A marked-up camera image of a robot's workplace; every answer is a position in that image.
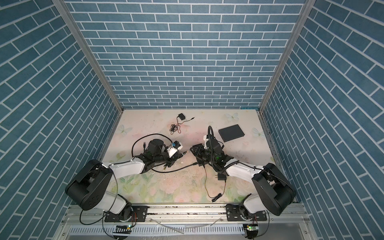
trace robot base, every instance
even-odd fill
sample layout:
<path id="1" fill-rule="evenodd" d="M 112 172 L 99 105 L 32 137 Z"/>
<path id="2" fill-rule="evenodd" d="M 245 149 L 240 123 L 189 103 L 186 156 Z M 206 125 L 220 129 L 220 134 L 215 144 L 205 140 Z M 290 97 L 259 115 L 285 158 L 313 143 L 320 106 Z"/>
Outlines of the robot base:
<path id="1" fill-rule="evenodd" d="M 131 222 L 131 217 L 135 215 L 134 213 L 136 213 L 136 222 L 145 222 L 145 219 L 147 217 L 148 206 L 132 206 L 131 208 L 133 209 L 131 212 L 131 216 L 126 221 Z M 110 212 L 105 217 L 105 222 L 123 222 L 123 221 L 121 220 L 121 217 L 119 216 L 119 214 L 114 214 Z"/>
<path id="2" fill-rule="evenodd" d="M 227 212 L 227 221 L 228 222 L 237 222 L 237 221 L 249 221 L 252 219 L 245 219 L 240 211 L 239 211 L 239 205 L 234 205 L 234 204 L 227 204 L 225 205 L 225 209 Z M 266 221 L 266 213 L 265 211 L 259 211 L 253 214 L 256 216 L 256 219 L 258 221 Z"/>

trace metal frame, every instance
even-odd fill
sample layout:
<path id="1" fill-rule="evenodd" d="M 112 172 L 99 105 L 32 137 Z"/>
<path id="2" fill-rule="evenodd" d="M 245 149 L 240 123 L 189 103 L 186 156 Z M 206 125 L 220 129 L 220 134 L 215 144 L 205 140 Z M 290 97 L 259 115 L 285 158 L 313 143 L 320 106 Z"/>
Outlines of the metal frame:
<path id="1" fill-rule="evenodd" d="M 295 27 L 292 30 L 292 34 L 288 40 L 288 43 L 284 49 L 283 54 L 281 55 L 279 64 L 277 65 L 276 70 L 273 73 L 272 79 L 260 103 L 260 107 L 259 107 L 260 112 L 263 112 L 265 109 L 266 103 L 268 102 L 273 92 L 273 89 L 275 88 L 277 81 L 279 80 L 279 77 L 283 72 L 283 69 L 285 64 L 287 63 L 288 57 L 291 54 L 293 47 L 295 46 L 296 40 L 299 38 L 301 30 L 303 29 L 304 23 L 307 20 L 315 1 L 316 0 L 306 0 L 306 2 L 303 5 L 303 8 L 301 9 L 297 23 L 295 24 Z"/>
<path id="2" fill-rule="evenodd" d="M 60 13 L 67 27 L 71 31 L 73 37 L 75 38 L 76 42 L 80 46 L 81 50 L 83 51 L 85 57 L 88 59 L 92 69 L 95 71 L 96 75 L 99 77 L 99 80 L 101 81 L 108 95 L 112 99 L 112 102 L 114 103 L 118 111 L 122 113 L 123 111 L 122 105 L 120 104 L 118 98 L 116 97 L 114 91 L 112 90 L 107 78 L 104 75 L 104 72 L 102 71 L 99 63 L 97 62 L 95 56 L 93 55 L 91 49 L 89 48 L 87 42 L 85 41 L 84 36 L 82 35 L 78 25 L 76 24 L 64 0 L 52 0 L 52 2 L 55 5 L 58 12 Z"/>
<path id="3" fill-rule="evenodd" d="M 257 112 L 257 115 L 259 116 L 260 124 L 262 125 L 265 139 L 268 142 L 269 149 L 271 150 L 273 159 L 275 161 L 275 165 L 284 174 L 284 176 L 287 177 L 287 174 L 285 172 L 285 169 L 283 168 L 283 164 L 281 162 L 280 156 L 277 152 L 276 146 L 275 146 L 274 141 L 272 139 L 271 131 L 269 131 L 268 125 L 266 124 L 264 114 L 261 112 Z"/>
<path id="4" fill-rule="evenodd" d="M 215 226 L 226 226 L 230 223 L 242 224 L 249 223 L 247 221 L 228 222 L 226 217 L 225 205 L 228 203 L 179 203 L 179 204 L 142 204 L 148 206 L 147 218 L 145 222 L 138 222 L 141 227 L 151 227 L 155 224 L 153 220 L 161 224 L 173 225 L 198 225 L 212 224 Z M 71 227 L 81 225 L 79 215 L 81 208 L 78 205 L 70 205 L 61 225 L 58 228 L 53 240 L 64 240 Z M 102 216 L 102 211 L 99 209 L 91 209 L 83 212 L 83 222 L 94 222 Z M 312 234 L 310 219 L 305 211 L 302 203 L 290 204 L 280 216 L 275 216 L 270 213 L 270 224 L 274 223 L 298 223 L 303 233 L 304 240 L 316 240 L 316 235 Z M 116 225 L 116 223 L 104 223 L 105 228 Z"/>
<path id="5" fill-rule="evenodd" d="M 122 113 L 123 113 L 123 112 L 120 112 L 119 115 L 118 115 L 118 117 L 116 118 L 116 121 L 115 121 L 115 123 L 113 124 L 111 131 L 109 132 L 107 141 L 105 141 L 105 144 L 104 144 L 104 146 L 103 146 L 103 149 L 102 149 L 101 152 L 100 152 L 100 155 L 99 155 L 99 157 L 98 157 L 98 160 L 99 160 L 100 162 L 102 161 L 102 159 L 103 159 L 104 156 L 105 156 L 105 153 L 106 153 L 107 150 L 108 150 L 109 144 L 110 144 L 111 141 L 112 141 L 113 134 L 115 133 L 115 131 L 116 131 L 118 125 L 119 125 L 119 122 L 120 122 Z"/>

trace ventilation grille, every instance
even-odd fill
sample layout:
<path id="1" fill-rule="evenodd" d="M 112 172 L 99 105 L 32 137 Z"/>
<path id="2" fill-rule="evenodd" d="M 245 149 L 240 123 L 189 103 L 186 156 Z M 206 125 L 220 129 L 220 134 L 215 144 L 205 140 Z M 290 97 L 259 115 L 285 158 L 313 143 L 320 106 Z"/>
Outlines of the ventilation grille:
<path id="1" fill-rule="evenodd" d="M 196 234 L 244 234 L 242 224 L 237 223 L 224 223 L 216 224 L 213 226 L 190 228 L 190 225 L 182 224 L 170 224 L 169 227 L 175 228 L 184 233 L 184 235 L 196 235 Z M 115 231 L 115 225 L 104 226 L 107 233 L 112 234 Z M 72 225 L 69 230 L 69 235 L 105 235 L 101 226 L 83 226 Z M 173 229 L 163 227 L 158 224 L 138 225 L 132 228 L 130 234 L 119 234 L 123 236 L 169 236 L 169 235 L 181 235 L 180 232 Z"/>

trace metal mounting plate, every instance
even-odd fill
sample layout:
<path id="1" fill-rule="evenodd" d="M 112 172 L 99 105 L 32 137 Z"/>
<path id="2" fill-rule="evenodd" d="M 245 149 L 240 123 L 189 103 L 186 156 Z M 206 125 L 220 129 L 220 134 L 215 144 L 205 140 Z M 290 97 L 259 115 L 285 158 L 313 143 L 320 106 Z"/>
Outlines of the metal mounting plate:
<path id="1" fill-rule="evenodd" d="M 147 217 L 148 206 L 132 206 L 133 212 L 136 213 L 136 222 L 145 222 Z M 105 222 L 120 222 L 117 215 L 109 213 L 105 217 Z"/>
<path id="2" fill-rule="evenodd" d="M 234 204 L 225 205 L 225 209 L 227 210 L 227 221 L 228 222 L 238 222 L 244 221 L 241 217 L 240 212 L 238 211 L 239 206 Z M 260 211 L 255 213 L 257 221 L 266 221 L 265 211 Z"/>

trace black cable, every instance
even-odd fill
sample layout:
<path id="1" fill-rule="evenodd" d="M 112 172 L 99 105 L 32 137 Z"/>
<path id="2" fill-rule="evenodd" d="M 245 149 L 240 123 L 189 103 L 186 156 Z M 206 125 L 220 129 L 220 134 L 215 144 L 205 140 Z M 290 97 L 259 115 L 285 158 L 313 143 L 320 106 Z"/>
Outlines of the black cable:
<path id="1" fill-rule="evenodd" d="M 207 191 L 208 197 L 212 198 L 212 202 L 216 202 L 219 198 L 221 198 L 224 195 L 225 187 L 227 185 L 227 180 L 225 180 L 223 193 L 219 193 L 216 197 L 211 197 L 208 193 L 208 189 L 207 189 L 207 185 L 206 185 L 206 183 L 207 183 L 207 170 L 205 169 L 205 165 L 203 165 L 203 167 L 205 170 L 205 181 L 204 181 L 205 190 Z"/>
<path id="2" fill-rule="evenodd" d="M 247 165 L 247 164 L 245 164 L 245 163 L 242 163 L 242 162 L 239 162 L 239 163 L 241 163 L 241 164 L 243 164 L 243 165 L 245 165 L 245 166 L 247 166 L 247 167 L 253 168 L 253 169 L 257 169 L 257 170 L 264 171 L 264 172 L 266 172 L 266 173 L 268 173 L 268 174 L 274 176 L 275 178 L 277 178 L 277 179 L 279 179 L 280 181 L 282 181 L 283 183 L 285 183 L 285 184 L 286 184 L 286 185 L 287 185 L 293 192 L 295 192 L 295 191 L 289 186 L 289 184 L 288 184 L 287 182 L 285 182 L 283 179 L 277 177 L 276 175 L 274 175 L 274 174 L 272 174 L 272 173 L 270 173 L 270 172 L 267 172 L 267 171 L 264 170 L 264 169 L 257 168 L 257 167 L 255 167 L 255 166 L 252 167 L 252 166 L 249 166 L 249 165 Z"/>
<path id="3" fill-rule="evenodd" d="M 185 122 L 191 121 L 191 120 L 194 119 L 195 117 L 193 117 L 193 118 L 191 118 L 191 119 L 189 119 L 189 120 L 186 120 L 186 121 L 184 121 L 184 122 L 181 122 L 181 123 L 179 123 L 179 121 L 178 121 L 177 118 L 179 118 L 179 116 L 176 117 L 176 122 L 177 122 L 177 124 L 171 124 L 171 126 L 170 126 L 169 131 L 170 131 L 170 134 L 171 134 L 171 135 L 172 135 L 174 132 L 176 132 L 176 131 L 177 131 L 178 133 L 181 133 L 181 125 L 182 125 L 183 123 L 185 123 Z"/>
<path id="4" fill-rule="evenodd" d="M 104 212 L 103 212 L 103 218 L 101 219 L 101 226 L 103 227 L 103 231 L 104 231 L 104 233 L 105 233 L 108 237 L 113 238 L 113 239 L 115 239 L 115 240 L 116 240 L 116 239 L 119 240 L 119 237 L 118 237 L 118 238 L 113 237 L 113 233 L 112 233 L 112 236 L 109 235 L 109 234 L 106 232 L 106 230 L 104 229 Z"/>
<path id="5" fill-rule="evenodd" d="M 118 197 L 118 192 L 119 192 L 118 181 L 117 181 L 117 179 L 116 179 L 116 176 L 115 176 L 115 173 L 113 172 L 113 170 L 112 170 L 112 174 L 113 174 L 113 177 L 115 178 L 115 182 L 116 182 L 116 195 L 115 195 L 115 199 L 113 200 L 113 203 L 112 203 L 111 207 L 109 208 L 109 210 L 107 211 L 107 213 L 112 209 L 113 204 L 115 204 L 115 201 L 116 201 L 116 198 Z M 81 221 L 81 214 L 82 214 L 82 213 L 83 213 L 83 210 L 81 210 L 81 212 L 80 212 L 79 221 L 80 221 L 80 223 L 83 224 L 83 225 L 92 225 L 92 224 L 95 224 L 95 223 L 97 223 L 98 221 L 100 221 L 100 220 L 102 220 L 102 219 L 104 218 L 104 212 L 103 212 L 103 216 L 102 216 L 102 218 L 100 218 L 99 220 L 97 220 L 97 221 L 95 221 L 95 222 L 93 222 L 93 223 L 83 223 L 83 222 Z"/>
<path id="6" fill-rule="evenodd" d="M 110 207 L 109 210 L 106 212 L 106 214 L 108 214 L 108 213 L 111 211 L 111 209 L 112 209 L 113 205 L 115 204 L 115 201 L 116 201 L 116 199 L 117 199 L 117 197 L 118 197 L 118 192 L 119 192 L 118 181 L 117 181 L 117 179 L 116 179 L 116 176 L 115 176 L 115 173 L 113 172 L 113 170 L 112 170 L 112 174 L 113 174 L 113 177 L 115 178 L 115 182 L 116 182 L 116 195 L 115 195 L 115 199 L 113 200 L 113 203 L 112 203 L 111 207 Z M 92 225 L 92 224 L 95 224 L 96 222 L 98 222 L 98 221 L 101 220 L 101 225 L 102 225 L 102 227 L 103 227 L 103 231 L 104 231 L 104 233 L 105 233 L 107 236 L 109 236 L 109 237 L 111 237 L 111 238 L 113 238 L 113 239 L 116 239 L 116 238 L 114 238 L 113 236 L 109 235 L 109 234 L 105 231 L 105 229 L 104 229 L 104 217 L 105 217 L 105 215 L 104 215 L 105 212 L 104 212 L 104 211 L 103 211 L 103 216 L 102 216 L 99 220 L 97 220 L 97 221 L 95 221 L 95 222 L 93 222 L 93 223 L 83 223 L 83 222 L 81 221 L 81 214 L 82 214 L 82 213 L 83 213 L 83 210 L 81 210 L 81 212 L 80 212 L 80 216 L 79 216 L 79 221 L 80 221 L 81 224 L 83 224 L 83 225 Z"/>
<path id="7" fill-rule="evenodd" d="M 271 220 L 271 218 L 270 218 L 270 216 L 269 216 L 269 212 L 266 211 L 266 213 L 268 213 L 268 225 L 267 225 L 267 227 L 266 227 L 266 230 L 265 230 L 265 232 L 263 232 L 263 234 L 258 235 L 258 236 L 256 236 L 256 237 L 254 237 L 253 239 L 263 236 L 263 235 L 268 231 L 268 228 L 269 228 L 269 221 Z"/>
<path id="8" fill-rule="evenodd" d="M 180 170 L 182 170 L 182 169 L 184 169 L 184 168 L 187 168 L 187 167 L 190 167 L 190 166 L 193 166 L 193 165 L 197 165 L 197 162 L 192 163 L 192 164 L 190 164 L 190 165 L 188 165 L 188 166 L 185 166 L 185 167 L 182 167 L 182 168 L 173 170 L 173 171 L 168 171 L 168 172 L 160 172 L 160 171 L 156 171 L 156 170 L 153 169 L 153 168 L 152 168 L 152 170 L 155 171 L 155 172 L 158 172 L 158 173 L 170 173 L 170 172 L 177 172 L 177 171 L 180 171 Z"/>
<path id="9" fill-rule="evenodd" d="M 211 197 L 211 196 L 209 195 L 207 186 L 205 185 L 205 184 L 207 183 L 207 170 L 205 169 L 205 165 L 203 165 L 203 167 L 204 167 L 204 170 L 205 170 L 205 182 L 204 182 L 204 187 L 205 187 L 205 190 L 207 191 L 208 197 L 213 198 L 213 197 Z"/>
<path id="10" fill-rule="evenodd" d="M 171 143 L 173 143 L 172 140 L 171 140 L 169 137 L 167 137 L 167 136 L 165 136 L 165 135 L 163 135 L 163 134 L 160 134 L 160 133 L 152 133 L 152 134 L 146 135 L 146 136 L 144 136 L 144 137 L 139 138 L 139 139 L 132 145 L 132 149 L 131 149 L 131 155 L 132 155 L 132 158 L 134 157 L 134 156 L 133 156 L 133 147 L 135 146 L 135 144 L 136 144 L 138 141 L 142 140 L 143 138 L 148 137 L 148 136 L 152 136 L 152 135 L 160 135 L 160 136 L 163 136 L 163 137 L 165 137 L 166 139 L 168 139 Z"/>

